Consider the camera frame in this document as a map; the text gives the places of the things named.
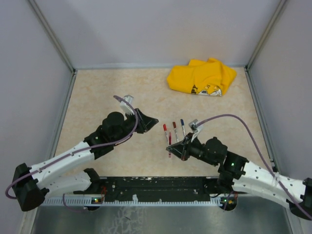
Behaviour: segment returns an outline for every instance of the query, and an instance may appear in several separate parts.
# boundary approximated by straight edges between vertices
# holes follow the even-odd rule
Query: yellow cloth
[[[174,66],[167,77],[169,87],[188,94],[224,95],[236,71],[215,58],[207,62],[192,59],[188,66]]]

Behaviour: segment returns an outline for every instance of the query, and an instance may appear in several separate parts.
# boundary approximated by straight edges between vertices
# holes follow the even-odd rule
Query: gray wall
[[[2,2],[0,22],[0,226],[13,234],[22,211],[4,190],[16,166],[47,157],[71,74],[25,0]]]
[[[37,2],[73,65],[101,68],[246,65],[279,0]]]
[[[289,1],[251,69],[280,169],[298,179],[312,177],[311,9]]]

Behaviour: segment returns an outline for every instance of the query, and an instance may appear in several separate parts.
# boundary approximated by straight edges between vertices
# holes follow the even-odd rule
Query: beige tabletop
[[[172,122],[177,124],[179,139],[182,139],[180,119],[188,123],[219,114],[234,114],[249,126],[265,159],[269,162],[263,135],[255,112],[253,100],[243,68],[235,68],[237,77],[228,92],[222,97],[208,97],[180,93],[168,87],[166,77],[170,69],[106,69],[78,71],[61,132],[57,155],[74,147],[102,123],[110,112],[122,110],[113,95],[134,96],[133,106],[145,115],[155,117],[159,123],[149,132],[133,137],[116,146],[113,151],[90,163],[79,166],[70,173],[85,168],[94,168],[100,176],[216,176],[213,167],[195,158],[187,161],[165,151],[167,141],[163,124],[172,131]],[[205,143],[217,137],[228,150],[246,157],[259,166],[261,161],[246,129],[237,120],[223,117],[204,124],[198,139]]]

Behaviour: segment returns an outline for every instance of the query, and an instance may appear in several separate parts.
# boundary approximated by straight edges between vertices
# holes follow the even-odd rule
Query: metal frame
[[[49,152],[51,152],[49,154],[49,158],[52,158],[56,152],[56,148],[59,142],[59,137],[60,137],[60,133],[62,130],[62,126],[64,123],[64,119],[65,119],[65,115],[66,115],[66,111],[69,105],[69,100],[70,100],[70,96],[74,87],[74,83],[76,80],[76,76],[77,76],[77,71],[75,70],[75,68],[73,67],[68,55],[66,54],[64,48],[62,47],[61,43],[59,42],[59,40],[56,37],[56,34],[54,33],[54,31],[52,30],[52,28],[50,27],[48,21],[46,20],[45,16],[43,15],[42,11],[40,10],[38,4],[36,3],[35,0],[27,0],[27,2],[29,3],[31,9],[33,10],[34,14],[36,15],[36,17],[38,18],[39,22],[41,23],[41,25],[43,26],[49,40],[52,42],[52,44],[54,45],[56,51],[58,52],[58,54],[60,55],[61,59],[65,62],[65,64],[67,65],[68,69],[72,72],[73,76],[71,78],[71,81],[69,83],[69,87],[68,87],[68,91],[67,91],[67,96],[66,99],[64,100],[64,103],[62,105],[62,111],[60,113],[60,117],[57,123],[57,127],[55,130],[55,135],[54,135],[54,140],[51,143],[50,147],[49,147]],[[259,96],[258,93],[256,91],[256,87],[254,84],[254,80],[253,77],[251,76],[250,70],[257,58],[257,56],[259,55],[259,53],[261,52],[261,49],[263,48],[263,46],[265,45],[266,40],[268,39],[270,33],[273,30],[273,27],[275,26],[276,22],[278,21],[278,19],[280,18],[281,14],[283,13],[284,9],[286,8],[288,0],[281,0],[278,4],[278,7],[273,15],[273,17],[271,18],[270,22],[268,23],[263,35],[261,36],[261,39],[259,40],[251,58],[249,59],[248,64],[245,66],[245,74],[247,77],[247,81],[248,81],[248,85],[250,88],[250,92],[252,94],[252,98],[253,98],[253,103],[256,109],[256,113],[259,119],[259,123],[260,123],[260,127],[261,127],[261,131],[265,140],[265,144],[268,150],[268,154],[269,157],[271,159],[272,162],[272,166],[277,167],[278,169],[278,160],[275,157],[275,149],[274,149],[274,144],[268,129],[268,126],[266,124],[266,120],[264,117],[264,112],[263,109],[261,107],[261,103],[259,101]],[[20,234],[26,234],[26,233],[31,233],[34,221],[35,221],[35,217],[36,217],[36,213],[37,213],[37,209],[32,210],[30,212],[26,212],[24,213],[23,216],[23,220],[20,226],[20,230],[19,233]],[[300,224],[300,220],[299,218],[295,217],[294,215],[292,215],[289,211],[286,211],[285,209],[285,216],[288,218],[289,220],[289,226],[291,227],[291,230],[293,233],[299,233],[299,234],[303,234],[302,231],[302,227]]]

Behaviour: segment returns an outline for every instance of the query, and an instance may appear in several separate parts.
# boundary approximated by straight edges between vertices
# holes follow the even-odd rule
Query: marker
[[[176,138],[176,142],[179,142],[179,137],[177,136],[177,131],[176,131],[176,122],[172,122],[172,124],[174,125],[174,130],[175,130],[175,138]]]
[[[169,145],[171,145],[171,131],[169,131]]]
[[[167,133],[166,124],[164,124],[163,127],[164,127],[164,131],[165,131],[165,136],[166,136],[166,139],[167,139],[167,144],[169,145],[169,139],[168,139],[168,133]]]
[[[183,137],[185,137],[186,134],[185,134],[184,121],[183,121],[183,119],[180,119],[180,120],[181,120],[181,125],[182,125]]]

